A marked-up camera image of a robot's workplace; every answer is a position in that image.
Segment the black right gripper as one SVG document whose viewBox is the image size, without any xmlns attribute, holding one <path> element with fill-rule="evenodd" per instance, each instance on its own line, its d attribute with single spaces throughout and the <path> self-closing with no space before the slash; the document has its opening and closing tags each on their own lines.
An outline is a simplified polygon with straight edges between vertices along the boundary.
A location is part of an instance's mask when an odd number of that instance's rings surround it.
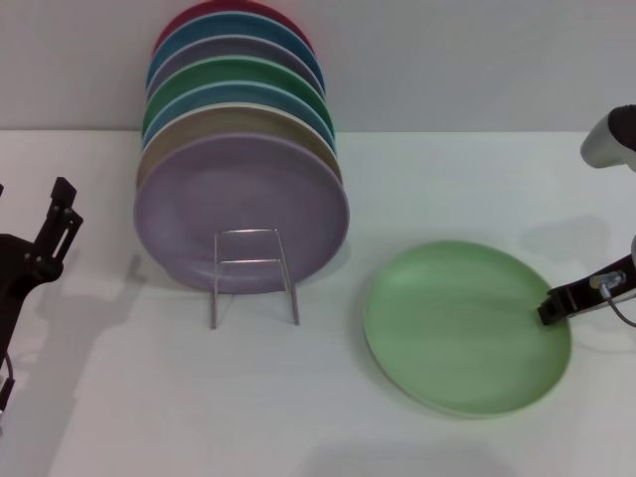
<svg viewBox="0 0 636 477">
<path fill-rule="evenodd" d="M 635 297 L 635 257 L 628 254 L 588 277 L 558 286 L 537 308 L 544 326 L 551 326 Z"/>
</svg>

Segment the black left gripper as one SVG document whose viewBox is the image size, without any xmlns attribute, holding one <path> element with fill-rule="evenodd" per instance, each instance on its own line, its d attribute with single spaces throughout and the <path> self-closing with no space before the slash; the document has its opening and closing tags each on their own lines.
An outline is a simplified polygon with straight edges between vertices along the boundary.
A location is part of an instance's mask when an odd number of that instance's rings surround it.
<svg viewBox="0 0 636 477">
<path fill-rule="evenodd" d="M 3 191 L 0 185 L 0 196 Z M 58 177 L 35 241 L 1 235 L 1 358 L 8 351 L 26 297 L 62 275 L 64 259 L 83 223 L 73 208 L 76 194 L 65 177 Z"/>
</svg>

